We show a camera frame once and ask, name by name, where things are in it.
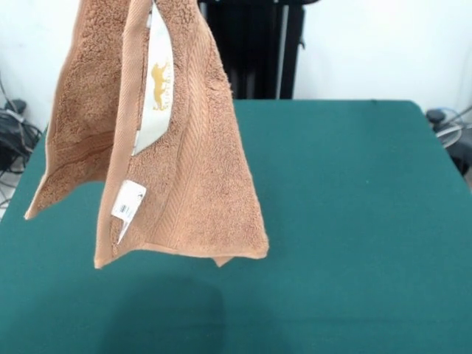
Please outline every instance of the white sticker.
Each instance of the white sticker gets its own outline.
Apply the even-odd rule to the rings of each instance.
[[[118,237],[118,244],[125,236],[134,215],[146,195],[146,188],[136,182],[125,180],[118,192],[117,199],[111,210],[111,214],[123,220],[123,227]]]
[[[147,75],[141,128],[133,155],[156,142],[169,128],[174,93],[174,61],[169,31],[154,1],[148,25]]]

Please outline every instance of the gold logo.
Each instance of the gold logo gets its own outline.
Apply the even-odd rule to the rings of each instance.
[[[170,76],[169,74],[166,75],[168,65],[169,62],[166,62],[163,66],[156,63],[150,73],[154,79],[154,100],[156,101],[156,105],[153,107],[154,111],[164,111],[169,108],[169,100],[165,100],[168,96],[168,93],[165,93],[168,91],[167,88],[170,84]]]

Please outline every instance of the black stand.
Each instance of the black stand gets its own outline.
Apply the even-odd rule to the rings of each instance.
[[[236,99],[291,99],[304,4],[318,0],[200,0]]]

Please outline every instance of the terry cloth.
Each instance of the terry cloth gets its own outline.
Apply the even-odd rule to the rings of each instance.
[[[117,120],[122,32],[129,0],[81,0],[46,135],[46,172],[25,215],[104,181]]]
[[[211,257],[220,266],[231,257],[264,258],[268,238],[212,33],[196,0],[152,6],[131,0],[123,32],[122,85],[95,266],[137,249]],[[153,29],[158,20],[164,26]],[[153,34],[161,41],[148,45]],[[163,114],[169,106],[170,121]],[[146,131],[153,112],[160,133]],[[150,143],[149,135],[156,141]]]

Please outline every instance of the green tablecloth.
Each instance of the green tablecloth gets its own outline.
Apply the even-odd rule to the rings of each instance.
[[[0,353],[472,353],[472,201],[407,102],[237,102],[265,260],[94,270],[101,184],[0,224]]]

